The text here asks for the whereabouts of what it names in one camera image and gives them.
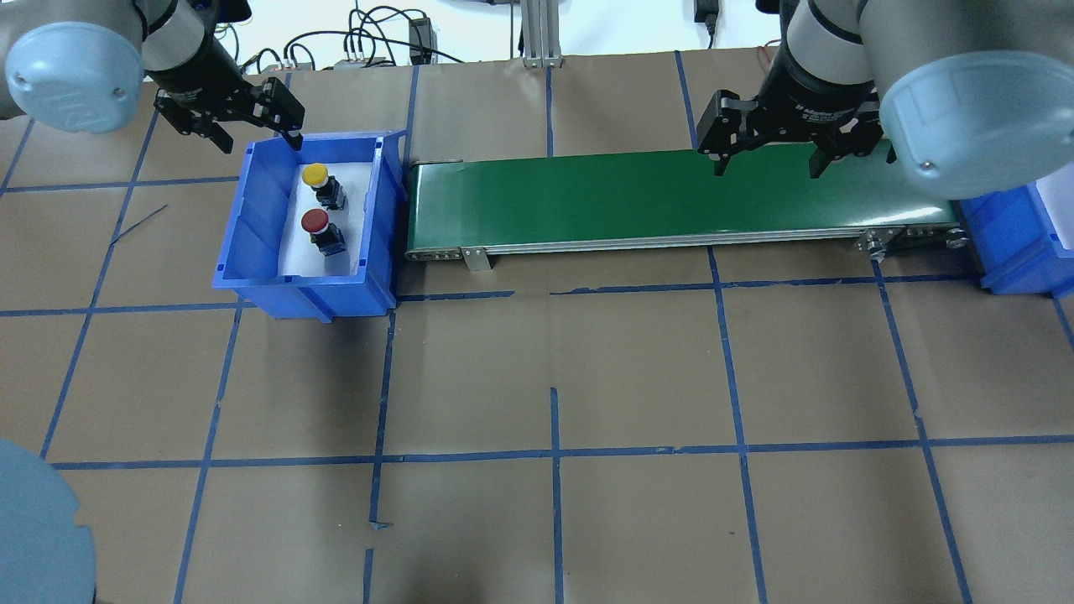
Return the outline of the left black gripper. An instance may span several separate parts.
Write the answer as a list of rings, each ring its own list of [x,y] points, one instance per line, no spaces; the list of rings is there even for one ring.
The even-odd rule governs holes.
[[[234,141],[220,123],[242,120],[272,129],[295,152],[302,148],[305,107],[281,80],[268,77],[258,87],[216,51],[155,71],[153,80],[159,86],[154,107],[177,133],[201,135],[230,154]]]

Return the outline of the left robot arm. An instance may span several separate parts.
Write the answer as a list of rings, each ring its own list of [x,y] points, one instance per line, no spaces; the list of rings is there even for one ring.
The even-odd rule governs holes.
[[[300,149],[305,110],[284,83],[253,85],[223,49],[220,24],[246,1],[8,1],[1,8],[3,119],[27,115],[66,133],[111,133],[137,114],[145,80],[179,134],[224,154],[224,123],[249,123]]]

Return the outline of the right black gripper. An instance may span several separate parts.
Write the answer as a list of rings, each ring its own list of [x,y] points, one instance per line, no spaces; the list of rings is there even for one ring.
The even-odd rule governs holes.
[[[801,64],[771,64],[759,92],[749,99],[715,91],[696,129],[696,149],[713,161],[716,177],[725,175],[735,154],[775,142],[813,142],[809,176],[821,179],[834,161],[869,156],[882,138],[871,81],[833,84]]]

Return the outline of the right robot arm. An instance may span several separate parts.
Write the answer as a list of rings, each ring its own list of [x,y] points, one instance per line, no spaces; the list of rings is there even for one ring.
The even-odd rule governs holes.
[[[809,173],[881,138],[910,186],[991,195],[1071,163],[1070,1],[759,1],[781,45],[759,92],[714,92],[696,149],[716,175],[771,143],[812,143]]]

